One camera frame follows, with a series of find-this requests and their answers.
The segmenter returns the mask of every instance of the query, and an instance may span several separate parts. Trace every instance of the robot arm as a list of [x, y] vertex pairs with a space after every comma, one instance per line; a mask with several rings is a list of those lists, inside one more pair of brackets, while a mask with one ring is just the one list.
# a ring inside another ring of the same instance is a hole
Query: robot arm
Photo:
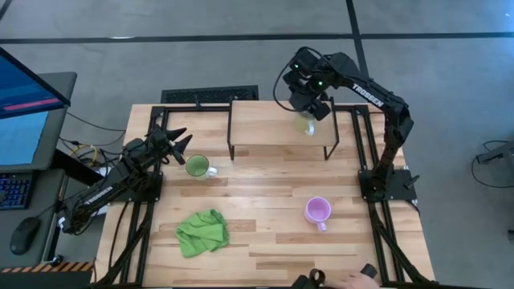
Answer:
[[57, 220], [61, 230], [67, 234], [78, 234], [87, 225], [92, 214], [109, 202], [126, 193], [149, 193], [156, 185], [156, 174], [147, 169], [158, 162], [169, 163], [168, 155], [184, 165], [182, 154], [191, 135], [172, 143], [186, 131], [181, 128], [173, 131], [153, 130], [146, 140], [131, 140], [121, 153], [122, 158], [108, 175], [80, 194], [60, 206]]
[[370, 201], [381, 201], [383, 192], [393, 173], [393, 159], [404, 144], [414, 122], [409, 106], [399, 96], [387, 91], [373, 79], [364, 77], [357, 65], [344, 53], [322, 55], [308, 47], [301, 47], [291, 59], [291, 70], [283, 77], [292, 96], [289, 103], [295, 111], [310, 112], [317, 120], [330, 113], [322, 100], [328, 100], [324, 92], [328, 87], [347, 87], [385, 115], [385, 149], [379, 163], [373, 168], [368, 187], [374, 191]]

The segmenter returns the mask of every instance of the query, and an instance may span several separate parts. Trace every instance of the green towel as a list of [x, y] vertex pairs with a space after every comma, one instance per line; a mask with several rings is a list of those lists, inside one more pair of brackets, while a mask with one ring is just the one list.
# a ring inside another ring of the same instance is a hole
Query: green towel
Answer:
[[216, 210], [193, 214], [178, 225], [175, 235], [184, 258], [194, 257], [206, 250], [213, 252], [228, 245], [225, 218]]

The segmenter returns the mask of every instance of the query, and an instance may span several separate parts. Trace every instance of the human hand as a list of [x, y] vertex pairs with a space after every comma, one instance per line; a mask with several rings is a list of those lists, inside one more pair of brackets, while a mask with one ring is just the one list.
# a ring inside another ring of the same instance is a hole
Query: human hand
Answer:
[[324, 285], [336, 289], [379, 289], [375, 280], [361, 273], [350, 273], [340, 280], [327, 280]]

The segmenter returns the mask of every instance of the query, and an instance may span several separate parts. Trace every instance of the keyboard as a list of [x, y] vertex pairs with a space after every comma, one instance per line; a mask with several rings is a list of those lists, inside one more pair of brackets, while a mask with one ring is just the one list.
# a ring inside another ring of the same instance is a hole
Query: keyboard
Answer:
[[33, 179], [34, 173], [0, 173], [0, 210], [26, 209]]
[[259, 100], [257, 85], [222, 88], [170, 89], [161, 93], [162, 104], [228, 104], [230, 100]]

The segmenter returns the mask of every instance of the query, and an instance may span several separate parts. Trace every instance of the gray floor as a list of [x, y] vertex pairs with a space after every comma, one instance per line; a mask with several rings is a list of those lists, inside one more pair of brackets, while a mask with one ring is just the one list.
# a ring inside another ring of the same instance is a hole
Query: gray floor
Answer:
[[[509, 0], [358, 0], [355, 8], [361, 33], [514, 31]], [[342, 0], [14, 0], [0, 21], [4, 39], [351, 31]], [[357, 56], [353, 40], [4, 48], [36, 72], [76, 71], [71, 112], [123, 128], [131, 105], [158, 102], [162, 89], [257, 84], [261, 100], [269, 100], [277, 73], [304, 45]], [[405, 152], [421, 175], [416, 188], [437, 280], [512, 288], [507, 229], [514, 229], [514, 189], [479, 185], [470, 168], [484, 141], [514, 139], [514, 39], [364, 40], [363, 46], [371, 76], [411, 107], [415, 126]], [[348, 90], [333, 95], [361, 101]], [[62, 137], [104, 143], [116, 134], [67, 118]], [[501, 162], [477, 174], [514, 183]], [[92, 259], [100, 232], [97, 222], [80, 240], [62, 239], [59, 249], [77, 261]]]

